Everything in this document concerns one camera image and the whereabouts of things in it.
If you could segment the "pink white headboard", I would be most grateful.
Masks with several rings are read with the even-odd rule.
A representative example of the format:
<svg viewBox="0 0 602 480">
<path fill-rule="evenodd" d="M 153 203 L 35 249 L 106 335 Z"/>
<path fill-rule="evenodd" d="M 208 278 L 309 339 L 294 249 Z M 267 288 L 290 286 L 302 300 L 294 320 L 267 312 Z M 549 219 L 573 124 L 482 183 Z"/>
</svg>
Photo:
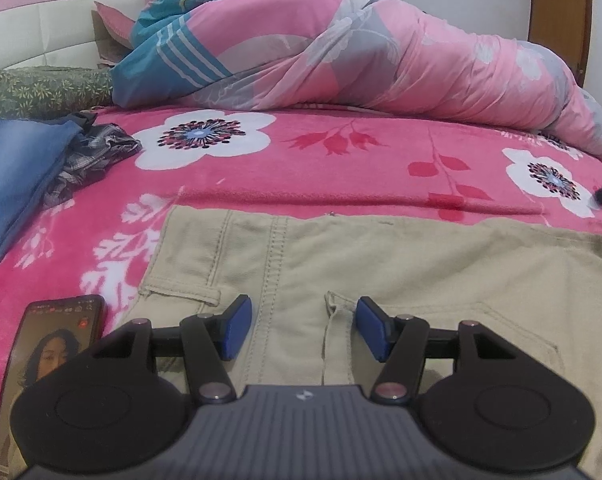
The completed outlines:
<svg viewBox="0 0 602 480">
<path fill-rule="evenodd" d="M 0 0 L 0 68 L 96 68 L 150 0 Z"/>
</svg>

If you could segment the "black smartphone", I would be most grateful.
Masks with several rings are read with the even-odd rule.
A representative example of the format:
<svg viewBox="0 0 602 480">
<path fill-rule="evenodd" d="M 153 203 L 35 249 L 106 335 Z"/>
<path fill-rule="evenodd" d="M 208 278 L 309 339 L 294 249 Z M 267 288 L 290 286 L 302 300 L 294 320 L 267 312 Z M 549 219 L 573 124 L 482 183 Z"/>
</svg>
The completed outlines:
<svg viewBox="0 0 602 480">
<path fill-rule="evenodd" d="M 102 331 L 106 303 L 99 295 L 35 301 L 23 313 L 0 393 L 0 479 L 25 467 L 10 429 L 13 403 L 28 387 L 93 344 Z"/>
</svg>

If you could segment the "grey patterned garment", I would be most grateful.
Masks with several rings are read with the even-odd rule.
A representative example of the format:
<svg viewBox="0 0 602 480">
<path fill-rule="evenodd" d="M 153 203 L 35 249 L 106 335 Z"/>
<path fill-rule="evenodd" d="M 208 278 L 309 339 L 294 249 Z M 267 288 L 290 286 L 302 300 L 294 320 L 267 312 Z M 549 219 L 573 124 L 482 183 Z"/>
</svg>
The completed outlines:
<svg viewBox="0 0 602 480">
<path fill-rule="evenodd" d="M 141 142 L 115 124 L 96 125 L 97 114 L 79 112 L 47 120 L 49 125 L 73 122 L 80 127 L 78 135 L 66 150 L 66 160 L 44 194 L 43 206 L 59 206 L 73 197 L 75 191 L 102 180 L 108 170 L 141 151 Z"/>
</svg>

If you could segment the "pink floral bed blanket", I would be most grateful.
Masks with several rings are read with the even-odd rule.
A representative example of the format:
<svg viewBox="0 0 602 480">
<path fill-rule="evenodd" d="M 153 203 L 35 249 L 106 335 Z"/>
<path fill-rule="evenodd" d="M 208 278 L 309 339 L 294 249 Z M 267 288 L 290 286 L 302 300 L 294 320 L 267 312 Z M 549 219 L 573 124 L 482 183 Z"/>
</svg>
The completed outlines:
<svg viewBox="0 0 602 480">
<path fill-rule="evenodd" d="M 0 393 L 35 301 L 99 295 L 105 332 L 128 310 L 177 207 L 310 220 L 508 219 L 602 235 L 602 162 L 514 130 L 349 110 L 103 110 L 139 154 L 41 212 L 0 263 Z"/>
</svg>

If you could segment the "pink grey floral quilt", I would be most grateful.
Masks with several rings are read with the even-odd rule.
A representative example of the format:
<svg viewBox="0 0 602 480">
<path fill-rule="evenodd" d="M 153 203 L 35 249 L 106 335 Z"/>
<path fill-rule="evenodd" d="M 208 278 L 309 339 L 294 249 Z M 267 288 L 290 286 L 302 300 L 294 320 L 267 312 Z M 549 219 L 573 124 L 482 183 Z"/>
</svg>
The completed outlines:
<svg viewBox="0 0 602 480">
<path fill-rule="evenodd" d="M 547 133 L 602 160 L 602 107 L 554 52 L 477 35 L 401 0 L 218 0 L 228 76 L 188 96 L 226 110 L 301 104 Z"/>
</svg>

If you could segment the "blue denim garment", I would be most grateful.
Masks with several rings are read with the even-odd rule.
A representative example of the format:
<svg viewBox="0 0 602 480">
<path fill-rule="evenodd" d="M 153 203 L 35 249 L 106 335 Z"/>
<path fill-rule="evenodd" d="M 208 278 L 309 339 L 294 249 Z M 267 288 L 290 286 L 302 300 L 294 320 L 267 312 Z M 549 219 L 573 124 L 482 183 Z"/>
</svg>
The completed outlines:
<svg viewBox="0 0 602 480">
<path fill-rule="evenodd" d="M 76 122 L 45 124 L 0 119 L 0 262 L 58 177 Z"/>
</svg>

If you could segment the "brown wooden door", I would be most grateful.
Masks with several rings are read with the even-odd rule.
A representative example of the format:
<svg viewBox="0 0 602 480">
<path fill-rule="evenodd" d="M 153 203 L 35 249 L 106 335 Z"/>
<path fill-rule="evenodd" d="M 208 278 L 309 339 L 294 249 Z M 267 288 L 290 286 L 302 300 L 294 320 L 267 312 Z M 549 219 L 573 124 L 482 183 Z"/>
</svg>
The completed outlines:
<svg viewBox="0 0 602 480">
<path fill-rule="evenodd" d="M 566 62 L 583 87 L 592 33 L 593 0 L 531 0 L 529 40 Z"/>
</svg>

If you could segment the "green floral pillow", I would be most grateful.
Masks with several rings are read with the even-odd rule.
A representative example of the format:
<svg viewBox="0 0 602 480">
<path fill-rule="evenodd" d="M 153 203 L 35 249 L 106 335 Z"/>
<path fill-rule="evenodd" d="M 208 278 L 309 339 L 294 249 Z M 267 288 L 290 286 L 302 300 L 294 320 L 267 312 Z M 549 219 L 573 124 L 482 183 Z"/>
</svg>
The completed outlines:
<svg viewBox="0 0 602 480">
<path fill-rule="evenodd" d="M 54 119 L 112 104 L 108 70 L 0 68 L 0 119 Z"/>
</svg>

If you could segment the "teal striped duvet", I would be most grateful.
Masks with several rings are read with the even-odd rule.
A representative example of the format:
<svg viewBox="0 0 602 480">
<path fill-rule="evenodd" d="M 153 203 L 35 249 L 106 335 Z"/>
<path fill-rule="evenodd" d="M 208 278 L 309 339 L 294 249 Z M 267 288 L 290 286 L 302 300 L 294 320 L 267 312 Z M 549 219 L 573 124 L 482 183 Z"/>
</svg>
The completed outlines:
<svg viewBox="0 0 602 480">
<path fill-rule="evenodd" d="M 123 108 L 189 96 L 235 72 L 220 60 L 216 41 L 239 27 L 217 11 L 218 0 L 153 0 L 130 33 L 132 52 L 111 70 L 113 103 Z"/>
</svg>

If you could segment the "beige khaki trousers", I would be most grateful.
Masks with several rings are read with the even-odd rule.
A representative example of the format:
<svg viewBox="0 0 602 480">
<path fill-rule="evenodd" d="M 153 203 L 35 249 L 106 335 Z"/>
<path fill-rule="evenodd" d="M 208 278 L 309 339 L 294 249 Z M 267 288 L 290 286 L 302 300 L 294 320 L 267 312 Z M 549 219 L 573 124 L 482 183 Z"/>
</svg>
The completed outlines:
<svg viewBox="0 0 602 480">
<path fill-rule="evenodd" d="M 485 324 L 589 397 L 597 425 L 582 466 L 602 479 L 602 235 L 508 219 L 299 220 L 177 206 L 128 316 L 174 326 L 240 295 L 253 321 L 228 367 L 237 389 L 369 387 L 380 366 L 354 328 L 363 296 L 434 327 Z"/>
</svg>

